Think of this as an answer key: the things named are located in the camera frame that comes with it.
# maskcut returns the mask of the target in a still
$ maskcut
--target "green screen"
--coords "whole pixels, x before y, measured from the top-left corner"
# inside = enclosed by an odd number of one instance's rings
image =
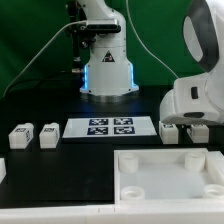
[[[1,0],[0,1],[0,95],[9,82],[69,22],[66,0]],[[134,25],[145,45],[179,77],[202,71],[186,50],[182,36],[185,12],[191,0],[129,0]],[[173,84],[175,78],[149,56],[134,36],[125,0],[107,0],[127,20],[128,58],[134,64],[135,82],[140,85]],[[88,51],[82,52],[84,63]],[[72,43],[63,33],[32,65],[20,80],[47,78],[71,69]]]

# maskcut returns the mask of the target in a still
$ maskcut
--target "warning label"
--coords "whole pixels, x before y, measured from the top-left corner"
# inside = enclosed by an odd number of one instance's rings
[[[106,56],[103,59],[103,62],[115,62],[112,54],[110,53],[110,51],[107,52]]]

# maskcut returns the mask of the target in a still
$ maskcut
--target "white plastic box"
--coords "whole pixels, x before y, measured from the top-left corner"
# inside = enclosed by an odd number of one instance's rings
[[[209,142],[209,128],[206,125],[191,125],[187,129],[193,143],[208,143]]]
[[[44,125],[40,135],[41,149],[54,149],[60,138],[59,124],[52,123]]]
[[[33,139],[34,126],[30,123],[18,125],[9,134],[9,144],[11,149],[25,149]]]
[[[159,122],[159,135],[163,144],[178,144],[179,130],[175,124],[163,124]]]

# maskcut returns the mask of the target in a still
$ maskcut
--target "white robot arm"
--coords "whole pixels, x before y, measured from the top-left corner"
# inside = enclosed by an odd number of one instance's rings
[[[139,90],[134,83],[133,65],[127,59],[126,21],[104,0],[78,0],[83,8],[86,31],[96,30],[96,42],[91,44],[90,61],[85,66],[84,98],[99,102],[117,102]],[[98,30],[112,30],[104,34]]]
[[[205,73],[177,79],[160,106],[172,124],[224,123],[224,1],[193,0],[183,26],[187,48]]]

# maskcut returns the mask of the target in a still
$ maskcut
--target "black tabletop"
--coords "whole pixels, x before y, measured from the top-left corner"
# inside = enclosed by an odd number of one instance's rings
[[[210,127],[209,144],[193,144],[185,126],[178,126],[179,145],[164,146],[158,136],[60,139],[55,150],[41,150],[43,125],[69,118],[150,116],[158,133],[159,105],[170,87],[141,88],[136,99],[100,104],[79,98],[71,89],[28,89],[0,101],[0,157],[7,176],[0,185],[0,208],[114,203],[114,150],[206,147],[224,151],[224,129]],[[10,150],[8,134],[18,125],[34,125],[34,139],[25,150]]]

